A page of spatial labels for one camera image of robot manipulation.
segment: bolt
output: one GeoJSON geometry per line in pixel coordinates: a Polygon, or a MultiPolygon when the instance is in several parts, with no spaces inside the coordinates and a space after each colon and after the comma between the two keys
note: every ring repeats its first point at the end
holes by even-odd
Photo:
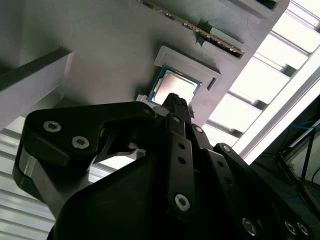
{"type": "Polygon", "coordinates": [[[177,118],[176,116],[174,116],[173,117],[173,119],[176,121],[176,122],[178,122],[178,123],[180,123],[181,121],[180,121],[180,119],[179,118],[177,118]]]}
{"type": "Polygon", "coordinates": [[[286,221],[284,222],[284,224],[290,233],[292,233],[293,235],[297,235],[297,230],[290,222],[286,221]]]}
{"type": "Polygon", "coordinates": [[[223,148],[223,150],[225,150],[227,153],[230,153],[230,152],[231,152],[230,148],[227,147],[227,146],[225,146],[225,145],[223,145],[222,148],[223,148]]]}
{"type": "Polygon", "coordinates": [[[190,209],[190,202],[188,198],[186,198],[184,195],[177,194],[174,200],[175,200],[175,204],[181,211],[186,212],[190,209]]]}
{"type": "Polygon", "coordinates": [[[86,149],[90,145],[88,139],[83,136],[75,136],[72,138],[71,143],[74,148],[82,150],[86,149]]]}
{"type": "Polygon", "coordinates": [[[253,237],[257,235],[257,229],[255,225],[248,219],[248,218],[243,218],[242,219],[242,224],[245,228],[245,230],[253,237]]]}
{"type": "Polygon", "coordinates": [[[146,114],[148,114],[148,115],[151,115],[151,114],[152,114],[152,112],[151,112],[150,109],[148,109],[148,108],[143,108],[143,111],[144,111],[146,114]]]}
{"type": "Polygon", "coordinates": [[[301,222],[298,222],[297,225],[298,225],[299,229],[301,230],[301,232],[303,232],[306,236],[309,235],[308,229],[301,222]]]}
{"type": "Polygon", "coordinates": [[[203,132],[203,130],[202,130],[199,126],[195,126],[194,128],[195,128],[195,130],[197,130],[199,133],[202,133],[202,132],[203,132]]]}
{"type": "Polygon", "coordinates": [[[56,121],[46,121],[43,124],[43,127],[46,131],[48,131],[50,133],[56,133],[61,130],[61,125],[59,123],[57,123],[56,121]]]}

